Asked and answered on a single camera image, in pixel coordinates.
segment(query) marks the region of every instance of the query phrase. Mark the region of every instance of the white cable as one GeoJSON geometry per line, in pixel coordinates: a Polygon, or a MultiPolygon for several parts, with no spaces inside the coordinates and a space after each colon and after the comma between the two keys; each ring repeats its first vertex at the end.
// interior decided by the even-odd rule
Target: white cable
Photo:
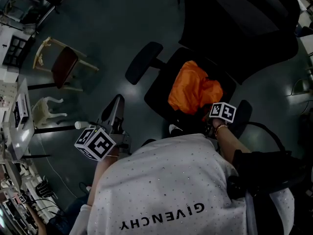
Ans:
{"type": "MultiPolygon", "coordinates": [[[[47,155],[47,153],[45,152],[44,145],[43,145],[43,138],[42,138],[42,136],[41,136],[40,133],[37,134],[37,135],[40,136],[40,144],[41,144],[41,146],[42,146],[42,148],[43,148],[43,150],[44,150],[44,153],[47,155]]],[[[63,181],[62,177],[56,172],[56,170],[55,170],[55,169],[53,168],[53,166],[50,164],[50,161],[49,161],[48,157],[46,157],[46,159],[47,159],[49,165],[51,166],[52,170],[59,176],[59,178],[61,179],[61,181],[63,182],[63,184],[65,185],[65,187],[68,189],[68,191],[69,191],[75,198],[77,198],[76,195],[67,187],[67,185],[66,185],[66,183],[63,181]]]]}

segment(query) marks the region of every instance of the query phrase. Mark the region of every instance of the white shirt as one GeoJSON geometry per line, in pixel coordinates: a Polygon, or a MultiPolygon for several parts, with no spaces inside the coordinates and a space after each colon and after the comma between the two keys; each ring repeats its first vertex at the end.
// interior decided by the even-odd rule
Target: white shirt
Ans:
{"type": "MultiPolygon", "coordinates": [[[[234,167],[202,134],[152,142],[109,167],[70,235],[86,234],[87,224],[89,235],[245,235],[246,201],[229,199],[230,175],[237,175],[234,167]]],[[[291,209],[279,213],[287,215],[289,234],[294,206],[289,190],[281,197],[285,192],[291,209]]]]}

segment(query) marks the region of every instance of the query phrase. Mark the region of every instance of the white cube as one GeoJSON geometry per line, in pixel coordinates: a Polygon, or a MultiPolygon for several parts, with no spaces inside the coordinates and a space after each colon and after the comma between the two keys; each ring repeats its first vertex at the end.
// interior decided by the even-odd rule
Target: white cube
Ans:
{"type": "Polygon", "coordinates": [[[210,118],[221,118],[232,123],[235,118],[236,107],[227,103],[214,103],[210,112],[210,118]]]}
{"type": "Polygon", "coordinates": [[[116,143],[102,128],[85,129],[74,146],[89,159],[102,161],[116,143]]]}

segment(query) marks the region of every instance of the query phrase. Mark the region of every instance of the black office chair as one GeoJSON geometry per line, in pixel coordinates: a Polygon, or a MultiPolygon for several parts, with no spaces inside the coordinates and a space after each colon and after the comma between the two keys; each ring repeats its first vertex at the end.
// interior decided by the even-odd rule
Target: black office chair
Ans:
{"type": "MultiPolygon", "coordinates": [[[[168,96],[181,67],[185,62],[193,60],[208,74],[209,79],[218,80],[223,89],[221,102],[230,101],[236,89],[236,83],[221,67],[191,50],[183,47],[179,48],[167,64],[157,59],[162,50],[163,46],[161,44],[155,42],[148,43],[137,54],[126,71],[125,76],[127,80],[135,85],[148,67],[160,69],[158,77],[144,97],[146,103],[160,116],[184,130],[185,133],[205,133],[206,126],[202,118],[205,115],[205,110],[208,110],[210,105],[199,109],[195,115],[187,115],[179,110],[174,111],[168,103],[168,96]]],[[[237,108],[234,125],[236,122],[249,121],[251,112],[252,107],[247,101],[243,100],[237,108]]],[[[244,131],[244,128],[241,127],[236,131],[237,137],[244,131]]]]}
{"type": "Polygon", "coordinates": [[[299,15],[297,0],[185,0],[179,43],[223,66],[242,84],[298,52],[299,15]]]}

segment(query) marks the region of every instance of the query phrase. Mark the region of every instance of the table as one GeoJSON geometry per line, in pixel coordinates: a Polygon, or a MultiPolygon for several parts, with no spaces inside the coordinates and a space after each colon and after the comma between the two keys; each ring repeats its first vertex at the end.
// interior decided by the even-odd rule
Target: table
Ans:
{"type": "MultiPolygon", "coordinates": [[[[22,77],[20,78],[21,79],[19,80],[21,80],[21,82],[18,81],[18,91],[15,97],[15,101],[20,93],[25,94],[27,111],[28,111],[29,117],[26,123],[24,124],[23,128],[20,128],[20,129],[15,128],[15,118],[14,118],[14,113],[13,113],[14,106],[12,106],[11,109],[9,109],[9,111],[6,113],[7,115],[4,117],[5,118],[4,121],[7,121],[10,123],[10,127],[3,129],[4,135],[8,137],[8,144],[7,144],[8,149],[7,150],[10,152],[14,162],[22,158],[34,134],[76,129],[74,125],[35,129],[34,123],[33,123],[31,106],[30,106],[29,94],[28,94],[27,80],[26,78],[22,78],[22,77]]],[[[33,156],[33,158],[43,157],[43,156],[48,156],[48,155],[38,155],[38,156],[33,156]]]]}

